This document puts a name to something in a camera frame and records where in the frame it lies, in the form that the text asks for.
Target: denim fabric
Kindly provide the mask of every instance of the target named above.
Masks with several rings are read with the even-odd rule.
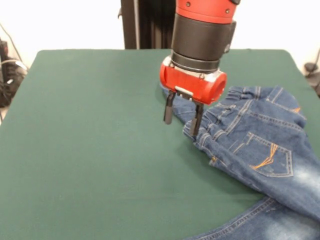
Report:
[[[205,111],[197,137],[189,135],[194,104],[177,96],[173,112],[186,122],[184,134],[206,152],[211,166],[272,197],[268,198],[273,201],[270,206],[277,206],[271,207],[270,213],[261,210],[253,215],[251,209],[233,220],[242,223],[243,217],[249,214],[251,220],[245,224],[232,228],[230,222],[209,233],[211,238],[206,238],[206,234],[192,239],[216,239],[214,236],[225,228],[232,231],[221,239],[250,234],[254,237],[243,239],[278,239],[269,237],[271,232],[266,230],[273,223],[284,233],[297,230],[296,234],[279,239],[320,239],[320,161],[303,130],[306,118],[290,93],[280,86],[231,87],[225,99]],[[310,229],[310,235],[304,235],[303,228]]]
[[[320,224],[270,197],[210,232],[186,240],[319,240]]]

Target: jeans leg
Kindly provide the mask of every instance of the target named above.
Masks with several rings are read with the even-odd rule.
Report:
[[[186,240],[319,240],[320,224],[265,197],[223,226]]]

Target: green table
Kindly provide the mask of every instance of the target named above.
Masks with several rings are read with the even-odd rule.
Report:
[[[168,50],[41,51],[0,127],[0,239],[178,240],[262,195],[162,122]],[[282,85],[319,145],[319,100],[282,50],[232,50],[228,85]],[[320,156],[320,149],[315,148]]]

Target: power cord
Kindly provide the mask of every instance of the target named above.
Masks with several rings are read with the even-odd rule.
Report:
[[[2,30],[4,31],[4,33],[8,36],[8,38],[10,39],[10,42],[12,43],[12,46],[13,46],[16,54],[18,55],[19,60],[22,62],[21,56],[20,56],[20,54],[19,54],[19,52],[18,52],[18,50],[17,50],[17,48],[16,48],[16,46],[15,46],[14,41],[13,41],[12,38],[11,38],[11,36],[10,36],[9,33],[6,31],[6,29],[4,28],[4,26],[2,26],[1,23],[0,23],[0,27],[2,28]]]
[[[26,71],[29,71],[29,68],[22,61],[17,60],[17,59],[8,59],[5,61],[2,61],[1,65],[8,64],[8,63],[14,63],[15,65],[19,66],[20,68],[22,68]]]

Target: elastic waistband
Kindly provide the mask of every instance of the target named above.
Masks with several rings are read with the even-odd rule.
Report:
[[[191,122],[187,122],[183,132],[197,141],[200,146],[206,137],[211,136],[213,140],[216,140],[236,127],[253,101],[266,99],[274,89],[274,87],[232,86],[224,99],[203,114],[198,139],[189,134]]]

